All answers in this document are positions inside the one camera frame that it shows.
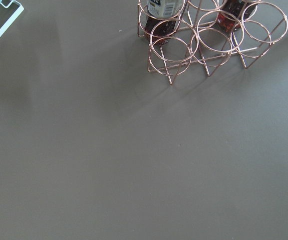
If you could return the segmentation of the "tea bottle front end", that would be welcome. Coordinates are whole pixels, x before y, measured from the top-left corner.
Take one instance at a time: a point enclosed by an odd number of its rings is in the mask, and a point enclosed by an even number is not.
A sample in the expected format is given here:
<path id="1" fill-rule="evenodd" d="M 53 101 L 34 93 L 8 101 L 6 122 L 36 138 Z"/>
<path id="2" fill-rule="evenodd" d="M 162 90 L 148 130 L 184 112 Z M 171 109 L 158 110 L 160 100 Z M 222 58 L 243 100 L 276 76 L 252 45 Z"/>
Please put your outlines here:
<path id="1" fill-rule="evenodd" d="M 147 1 L 147 13 L 149 17 L 144 28 L 145 39 L 150 42 L 156 42 L 160 38 L 156 45 L 166 44 L 171 36 L 171 33 L 175 29 L 175 20 L 170 20 L 176 17 L 182 10 L 184 5 L 183 0 L 148 0 Z"/>

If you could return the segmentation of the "tea bottle front middle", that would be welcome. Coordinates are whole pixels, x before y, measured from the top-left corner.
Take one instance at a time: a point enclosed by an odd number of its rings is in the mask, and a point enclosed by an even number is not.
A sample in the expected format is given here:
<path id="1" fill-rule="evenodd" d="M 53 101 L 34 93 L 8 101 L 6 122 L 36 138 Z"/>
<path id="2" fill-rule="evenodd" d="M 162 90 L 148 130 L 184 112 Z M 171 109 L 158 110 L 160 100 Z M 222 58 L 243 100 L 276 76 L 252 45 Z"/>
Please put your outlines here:
<path id="1" fill-rule="evenodd" d="M 242 12 L 244 12 L 244 19 L 246 20 L 251 16 L 258 5 L 258 0 L 226 0 L 222 11 L 218 14 L 218 25 L 225 32 L 236 32 L 241 28 L 241 25 L 238 24 L 235 20 L 241 20 Z"/>

